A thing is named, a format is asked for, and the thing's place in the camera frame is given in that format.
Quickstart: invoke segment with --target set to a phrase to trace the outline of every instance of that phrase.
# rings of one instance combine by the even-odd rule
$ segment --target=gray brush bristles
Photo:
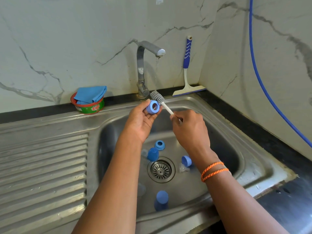
[[[161,105],[161,103],[163,103],[165,101],[165,99],[163,98],[163,96],[158,93],[156,90],[154,90],[153,92],[150,93],[150,96],[153,100],[157,101],[159,105]]]

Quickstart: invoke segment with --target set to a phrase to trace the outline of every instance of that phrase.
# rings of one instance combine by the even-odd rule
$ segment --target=person
[[[103,180],[73,234],[135,233],[142,144],[162,110],[154,115],[148,114],[145,108],[149,103],[148,99],[130,112]],[[208,131],[201,114],[193,110],[179,111],[174,112],[170,119],[178,142],[200,173],[220,161],[210,149]],[[221,164],[215,165],[205,176],[222,168]],[[227,233],[288,233],[229,172],[217,173],[205,183]]]

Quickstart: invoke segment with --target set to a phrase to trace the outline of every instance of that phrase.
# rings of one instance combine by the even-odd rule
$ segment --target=orange braided thread
[[[218,165],[218,164],[224,165],[223,162],[216,162],[216,163],[211,164],[208,168],[206,168],[206,169],[202,172],[202,176],[200,177],[200,179],[202,180],[202,178],[204,177],[205,173],[206,173],[210,168],[212,168],[212,167],[214,167],[215,165]]]
[[[224,171],[228,171],[228,170],[229,170],[229,169],[227,169],[227,168],[223,168],[223,169],[217,170],[217,171],[215,171],[215,172],[209,174],[208,176],[206,176],[206,177],[202,180],[202,182],[205,182],[209,177],[212,177],[213,175],[216,175],[216,174],[218,174],[218,173],[220,173],[220,172],[224,172]]]

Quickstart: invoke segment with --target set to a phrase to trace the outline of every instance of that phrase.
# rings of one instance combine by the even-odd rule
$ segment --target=faucet
[[[154,53],[155,56],[158,58],[165,55],[166,51],[147,41],[137,42],[136,44],[138,45],[138,50],[137,50],[138,97],[147,98],[149,95],[149,89],[145,85],[145,78],[144,78],[144,50],[145,49],[149,50],[151,53]]]

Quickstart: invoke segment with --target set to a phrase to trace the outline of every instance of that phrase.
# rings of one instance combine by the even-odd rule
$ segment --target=drain strainer
[[[148,164],[147,172],[153,181],[166,183],[174,177],[175,167],[169,158],[159,157],[157,161]]]

